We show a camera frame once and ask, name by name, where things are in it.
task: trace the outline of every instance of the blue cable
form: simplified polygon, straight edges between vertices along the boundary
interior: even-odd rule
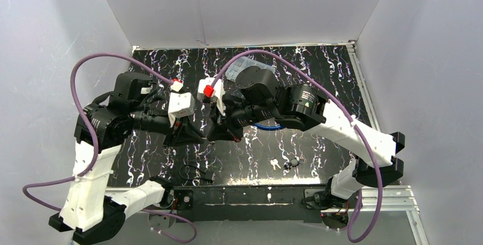
[[[256,126],[260,130],[265,130],[265,131],[275,131],[275,130],[280,130],[280,129],[284,129],[285,128],[285,127],[283,127],[281,125],[265,126],[265,125],[261,125],[261,124],[254,124],[254,126]]]

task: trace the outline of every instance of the small key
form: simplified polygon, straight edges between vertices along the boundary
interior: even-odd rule
[[[274,171],[275,171],[275,170],[277,170],[277,169],[275,168],[275,166],[277,166],[279,169],[282,169],[282,168],[280,167],[280,165],[279,165],[279,161],[278,161],[276,158],[274,158],[273,160],[271,160],[271,161],[270,161],[270,164],[273,166],[273,170],[274,170]]]

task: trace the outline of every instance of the black joint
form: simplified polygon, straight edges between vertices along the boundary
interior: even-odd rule
[[[307,209],[327,210],[331,207],[342,207],[347,199],[336,197],[331,193],[332,179],[330,178],[325,190],[314,193],[313,197],[306,197],[302,203]]]
[[[202,177],[202,180],[207,181],[209,183],[214,182],[215,181],[215,172],[206,171],[204,173],[204,176]]]
[[[403,150],[404,147],[406,146],[406,136],[401,133],[401,132],[395,132],[390,134],[392,136],[392,140],[396,142],[396,153],[399,153],[399,151]]]
[[[163,146],[181,146],[187,144],[202,144],[205,139],[203,133],[199,131],[190,121],[188,116],[181,117],[170,128],[170,132],[166,134]]]
[[[174,187],[173,183],[169,179],[162,178],[157,175],[150,177],[149,180],[160,184],[165,190],[172,190]]]
[[[382,177],[382,187],[397,181],[404,174],[404,161],[392,157],[392,165],[379,168]],[[357,182],[369,187],[378,187],[375,169],[359,159],[352,176]]]
[[[64,219],[60,217],[60,213],[49,217],[48,225],[59,232],[67,232],[73,230],[72,228],[64,224]]]
[[[189,89],[189,88],[187,88],[187,87],[185,87],[185,86],[183,85],[183,87],[182,87],[182,88],[181,88],[181,89],[180,89],[178,92],[176,92],[176,91],[172,91],[172,92],[175,92],[175,93],[178,93],[178,94],[184,94],[184,93],[188,93],[188,92],[190,92],[190,89]]]
[[[111,201],[109,197],[104,197],[104,215],[101,222],[94,225],[87,231],[77,228],[72,240],[80,245],[92,245],[106,240],[110,240],[121,230],[126,214],[125,205],[120,205]]]
[[[211,104],[211,99],[205,96],[203,100],[201,101],[203,104]]]

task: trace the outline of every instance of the metal frame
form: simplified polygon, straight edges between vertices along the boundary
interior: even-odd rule
[[[273,47],[273,46],[346,46],[349,52],[349,58],[353,66],[353,71],[361,90],[362,99],[364,105],[366,106],[367,114],[369,116],[369,121],[371,126],[380,130],[379,123],[376,117],[375,109],[369,91],[366,86],[366,81],[363,77],[361,65],[359,59],[356,55],[356,45],[355,41],[350,40],[348,42],[341,43],[299,43],[299,44],[268,44],[262,46],[248,46],[248,47]],[[225,48],[225,47],[210,47],[206,48]],[[132,52],[137,50],[149,50],[155,48],[140,48],[139,46],[133,46]],[[117,193],[123,193],[130,188],[128,187],[108,187],[106,189],[106,195],[112,196]],[[361,211],[374,211],[377,201],[377,188],[364,187],[362,189],[362,203],[363,207]],[[337,212],[338,209],[328,209],[328,212]],[[386,186],[383,190],[383,202],[381,211],[405,211],[408,216],[408,221],[411,226],[411,230],[417,245],[429,245],[428,239],[423,229],[421,219],[419,217],[419,207],[417,205],[416,199],[409,185],[390,185]]]

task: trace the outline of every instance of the wire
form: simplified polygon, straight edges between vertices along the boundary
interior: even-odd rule
[[[218,72],[215,79],[211,83],[211,86],[215,87],[216,82],[223,76],[223,74],[226,72],[228,67],[234,61],[238,60],[239,58],[241,58],[243,56],[247,56],[247,55],[250,55],[250,54],[266,54],[266,55],[269,55],[269,56],[271,56],[275,59],[278,59],[279,61],[284,63],[287,67],[289,67],[292,70],[294,70],[295,72],[297,72],[300,76],[302,76],[304,79],[309,81],[312,85],[314,85],[319,90],[321,90],[325,95],[327,95],[327,97],[331,101],[333,101],[337,105],[337,107],[342,111],[342,113],[348,119],[348,121],[350,123],[352,123],[354,121],[354,119],[352,119],[349,111],[347,111],[347,109],[342,105],[342,103],[334,95],[332,95],[327,89],[325,89],[323,86],[318,84],[314,79],[309,77],[307,74],[303,73],[300,69],[298,69],[292,63],[290,63],[287,60],[283,59],[282,57],[280,57],[280,56],[278,56],[274,53],[271,53],[269,51],[266,51],[266,50],[248,50],[248,51],[245,51],[245,52],[242,52],[242,53],[235,55]],[[362,233],[362,235],[358,238],[353,238],[352,234],[351,234],[352,226],[353,226],[354,222],[357,220],[357,218],[359,216],[360,209],[362,208],[362,194],[359,191],[359,199],[357,200],[354,212],[352,214],[352,217],[349,221],[349,225],[347,227],[347,237],[348,237],[349,241],[351,241],[353,243],[357,243],[357,242],[364,240],[364,238],[366,238],[369,235],[369,233],[373,230],[373,228],[374,228],[374,226],[375,226],[375,224],[376,224],[376,222],[379,218],[380,208],[382,206],[382,177],[381,177],[381,174],[380,174],[379,165],[377,163],[377,160],[374,157],[373,150],[371,149],[371,146],[369,145],[369,142],[367,141],[366,136],[364,136],[361,129],[357,125],[354,126],[354,130],[359,134],[359,137],[361,138],[362,142],[364,143],[364,146],[367,149],[367,152],[369,153],[369,157],[371,158],[371,161],[373,162],[373,165],[374,165],[374,171],[375,171],[375,174],[376,174],[376,179],[377,179],[377,184],[378,184],[378,198],[377,198],[376,209],[374,211],[374,216],[373,216],[371,222],[369,223],[369,226],[367,226],[367,229],[364,231],[364,233]]]
[[[281,130],[284,129],[285,127],[281,125],[275,125],[275,126],[265,126],[261,124],[254,124],[258,129],[264,130],[264,131],[275,131],[275,130]]]
[[[171,208],[171,211],[169,211],[169,213],[170,213],[170,214],[172,214],[172,213],[173,213],[173,211],[174,211],[174,209],[176,209],[176,204],[178,204],[178,199],[176,199],[176,200],[174,201],[173,208]]]
[[[131,57],[124,56],[124,55],[111,54],[111,53],[95,53],[95,54],[91,54],[91,55],[88,55],[88,56],[80,59],[74,65],[74,68],[72,69],[71,81],[70,81],[70,83],[71,83],[71,93],[72,93],[72,98],[74,100],[74,103],[75,103],[75,106],[77,108],[77,111],[79,112],[79,116],[84,121],[85,126],[87,126],[87,129],[89,130],[89,134],[92,137],[92,144],[93,144],[93,147],[94,147],[94,155],[92,156],[92,160],[89,163],[89,165],[87,165],[87,167],[84,169],[84,171],[82,171],[79,174],[77,174],[77,176],[71,176],[71,177],[59,179],[59,180],[56,180],[56,181],[48,181],[48,182],[40,182],[40,183],[31,183],[31,184],[27,184],[26,186],[24,186],[22,188],[23,194],[27,198],[30,198],[31,200],[35,201],[36,203],[38,203],[38,204],[40,204],[42,206],[45,206],[45,207],[47,207],[49,209],[55,210],[55,211],[60,211],[61,208],[56,207],[56,206],[53,206],[53,205],[51,205],[51,204],[49,204],[49,203],[47,203],[47,202],[45,202],[45,201],[43,201],[43,200],[35,197],[35,196],[33,196],[32,194],[30,194],[28,192],[28,189],[35,188],[35,187],[52,186],[52,185],[57,185],[57,184],[61,184],[61,183],[67,183],[67,182],[74,181],[76,179],[76,177],[82,177],[82,176],[86,175],[94,167],[94,164],[96,164],[97,156],[99,155],[99,141],[97,139],[97,135],[96,135],[96,131],[94,130],[94,127],[92,126],[91,122],[89,121],[89,119],[87,118],[87,116],[83,112],[82,105],[80,104],[79,97],[77,95],[77,89],[76,89],[76,86],[75,86],[75,78],[76,78],[76,74],[77,74],[77,71],[79,70],[79,67],[80,66],[82,66],[88,60],[91,60],[91,59],[94,59],[94,58],[99,58],[99,57],[114,57],[114,58],[124,59],[124,60],[129,61],[132,64],[135,64],[135,65],[141,67],[142,69],[148,71],[150,74],[152,74],[156,78],[160,79],[161,81],[163,81],[163,82],[165,82],[165,83],[167,83],[169,85],[172,85],[173,84],[173,81],[169,80],[168,78],[165,78],[161,74],[158,74],[158,73],[154,72],[151,68],[149,68],[145,64],[139,62],[138,60],[135,60],[135,59],[133,59]]]
[[[168,206],[159,206],[161,209],[169,209],[174,203],[174,200],[171,201],[171,203]]]
[[[153,87],[153,89],[151,89],[151,92],[149,92],[146,95],[146,97],[144,97],[144,99],[142,99],[141,103],[138,106],[136,106],[134,108],[134,110],[137,110],[137,109],[142,108],[146,104],[146,102],[148,101],[148,99],[151,98],[154,94],[156,94],[158,92],[158,90],[160,88],[159,84],[158,83],[153,83],[153,84],[155,84],[155,86]]]
[[[94,100],[92,100],[92,103],[93,104],[100,104],[102,103],[103,101],[107,100],[107,98],[113,93],[114,91],[109,91],[109,92],[106,92],[98,97],[96,97]]]
[[[171,213],[165,213],[165,212],[156,211],[156,210],[148,210],[148,209],[143,209],[143,212],[153,214],[153,215],[165,215],[165,216],[168,216],[168,217],[179,219],[180,221],[184,221],[184,222],[188,223],[191,226],[191,228],[193,228],[193,231],[194,231],[193,237],[191,237],[190,239],[180,239],[180,238],[177,238],[176,236],[174,236],[174,235],[172,235],[168,232],[161,230],[160,228],[156,228],[156,227],[151,226],[151,223],[149,223],[149,226],[151,226],[151,229],[156,230],[160,234],[166,235],[167,237],[171,238],[174,241],[177,241],[177,242],[180,242],[180,243],[190,243],[198,235],[198,229],[197,229],[196,225],[193,222],[189,221],[188,219],[180,217],[179,215],[175,215],[175,214],[171,214]]]
[[[347,207],[346,207],[346,210],[344,211],[344,213],[342,214],[347,214],[347,212],[349,212],[349,201],[347,201]]]
[[[198,167],[196,167],[196,166],[194,166],[194,165],[191,165],[191,164],[185,164],[185,165],[183,165],[183,166],[181,166],[181,167],[179,168],[179,176],[180,176],[182,179],[184,179],[185,181],[194,181],[194,180],[197,180],[197,179],[202,179],[201,177],[195,177],[195,178],[185,178],[185,177],[183,177],[183,174],[181,173],[181,170],[182,170],[183,168],[185,168],[185,167],[192,167],[192,168],[194,168],[194,169],[198,170],[200,173],[205,174],[205,172],[204,172],[203,170],[201,170],[200,168],[198,168]]]
[[[361,190],[359,190],[359,195],[358,196],[359,197],[362,197]],[[360,210],[361,210],[361,207],[362,206],[360,206],[358,208],[358,211],[356,211],[357,203],[356,203],[356,207],[354,208],[353,217],[351,217],[351,219],[357,219],[359,217],[359,213],[360,213]],[[315,225],[310,225],[310,224],[306,224],[306,223],[302,223],[302,222],[297,222],[297,224],[302,225],[302,226],[306,226],[306,227],[318,228],[318,229],[321,229],[321,230],[343,231],[343,230],[346,230],[347,229],[347,226],[344,227],[344,228],[340,228],[340,229],[336,230],[336,229],[332,229],[332,228],[322,228],[322,227],[318,227],[318,226],[315,226]]]

